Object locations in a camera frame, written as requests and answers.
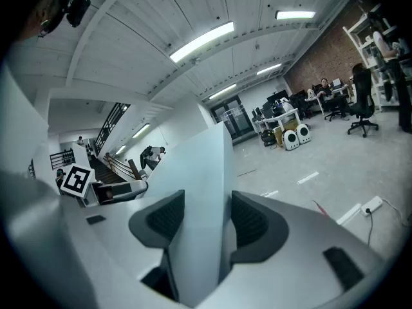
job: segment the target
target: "shelving unit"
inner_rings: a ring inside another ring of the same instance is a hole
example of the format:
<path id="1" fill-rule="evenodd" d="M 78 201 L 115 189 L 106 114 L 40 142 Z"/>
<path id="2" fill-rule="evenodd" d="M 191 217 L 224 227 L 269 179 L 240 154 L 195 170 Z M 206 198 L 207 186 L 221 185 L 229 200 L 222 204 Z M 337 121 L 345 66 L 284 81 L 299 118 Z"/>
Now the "shelving unit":
<path id="1" fill-rule="evenodd" d="M 371 12 L 377 11 L 381 7 L 381 4 L 377 4 L 374 8 L 371 9 Z M 389 35 L 392 31 L 397 29 L 397 26 L 390 26 L 388 23 L 388 20 L 383 19 L 384 24 L 388 27 L 388 29 L 383 33 L 384 35 Z M 344 26 L 343 30 L 346 32 L 346 34 L 349 36 L 351 39 L 352 43 L 355 45 L 357 51 L 359 52 L 359 55 L 362 57 L 362 60 L 365 64 L 365 66 L 368 69 L 371 69 L 372 73 L 375 73 L 375 75 L 378 78 L 378 81 L 375 79 L 374 76 L 372 76 L 372 95 L 375 96 L 375 99 L 373 101 L 375 102 L 375 106 L 379 108 L 382 111 L 382 107 L 386 106 L 398 106 L 399 102 L 386 102 L 386 100 L 381 100 L 381 95 L 384 94 L 384 87 L 383 87 L 383 81 L 381 79 L 380 73 L 378 71 L 378 66 L 377 66 L 377 61 L 375 58 L 372 56 L 370 53 L 370 48 L 372 45 L 374 45 L 373 40 L 368 40 L 364 43 L 361 42 L 361 39 L 359 38 L 358 34 L 365 30 L 369 25 L 368 22 L 368 17 L 366 15 L 363 15 L 359 21 L 355 23 L 349 30 Z"/>

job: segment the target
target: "glass door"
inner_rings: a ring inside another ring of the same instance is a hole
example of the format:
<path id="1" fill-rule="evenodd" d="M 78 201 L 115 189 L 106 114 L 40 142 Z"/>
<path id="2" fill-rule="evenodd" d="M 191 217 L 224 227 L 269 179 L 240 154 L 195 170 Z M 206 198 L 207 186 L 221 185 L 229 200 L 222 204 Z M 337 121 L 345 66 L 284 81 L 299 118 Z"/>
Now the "glass door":
<path id="1" fill-rule="evenodd" d="M 238 96 L 223 101 L 211 110 L 217 122 L 223 121 L 225 123 L 232 139 L 254 131 L 252 123 Z"/>

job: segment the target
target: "red brick wall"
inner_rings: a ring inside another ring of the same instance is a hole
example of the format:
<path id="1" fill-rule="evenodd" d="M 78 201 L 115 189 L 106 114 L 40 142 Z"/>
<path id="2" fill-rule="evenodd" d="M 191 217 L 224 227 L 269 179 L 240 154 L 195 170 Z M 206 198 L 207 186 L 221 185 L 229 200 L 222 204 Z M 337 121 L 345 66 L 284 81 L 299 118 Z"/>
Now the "red brick wall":
<path id="1" fill-rule="evenodd" d="M 371 0 L 362 0 L 361 3 L 365 11 L 371 10 L 375 5 Z M 357 0 L 350 0 L 320 38 L 285 75 L 292 93 L 307 90 L 312 84 L 320 84 L 322 78 L 327 78 L 329 83 L 337 78 L 350 83 L 351 69 L 356 63 L 361 63 L 362 59 L 342 27 L 351 28 L 361 15 Z"/>

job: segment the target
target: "person sitting at desk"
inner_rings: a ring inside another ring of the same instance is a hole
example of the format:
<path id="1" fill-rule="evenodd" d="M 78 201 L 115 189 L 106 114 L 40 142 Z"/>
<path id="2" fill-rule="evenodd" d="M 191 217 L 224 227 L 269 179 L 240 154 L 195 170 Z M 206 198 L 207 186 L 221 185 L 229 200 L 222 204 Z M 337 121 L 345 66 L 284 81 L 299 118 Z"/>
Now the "person sitting at desk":
<path id="1" fill-rule="evenodd" d="M 314 89 L 316 97 L 321 98 L 321 100 L 325 102 L 325 107 L 329 110 L 331 110 L 335 106 L 339 106 L 339 111 L 341 112 L 342 119 L 349 120 L 349 118 L 346 116 L 346 112 L 348 111 L 349 105 L 346 101 L 345 95 L 333 94 L 329 88 L 328 79 L 323 78 L 321 82 L 322 87 Z"/>

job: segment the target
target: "grey floor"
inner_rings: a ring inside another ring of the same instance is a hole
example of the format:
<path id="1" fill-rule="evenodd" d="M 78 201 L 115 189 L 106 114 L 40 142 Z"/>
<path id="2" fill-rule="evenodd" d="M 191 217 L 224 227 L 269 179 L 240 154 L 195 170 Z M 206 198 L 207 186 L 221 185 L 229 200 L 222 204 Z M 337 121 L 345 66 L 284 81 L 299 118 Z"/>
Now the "grey floor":
<path id="1" fill-rule="evenodd" d="M 264 147 L 260 136 L 235 146 L 238 189 L 319 211 L 315 200 L 335 220 L 357 203 L 380 196 L 406 220 L 412 211 L 412 135 L 399 130 L 396 111 L 375 114 L 370 120 L 379 130 L 370 129 L 367 138 L 361 129 L 347 135 L 356 120 L 305 119 L 312 141 L 293 151 Z M 297 184 L 314 172 L 319 175 Z M 387 203 L 373 213 L 373 222 L 371 247 L 385 259 L 396 255 L 410 228 L 400 224 Z M 367 242 L 370 218 L 359 213 L 345 227 Z"/>

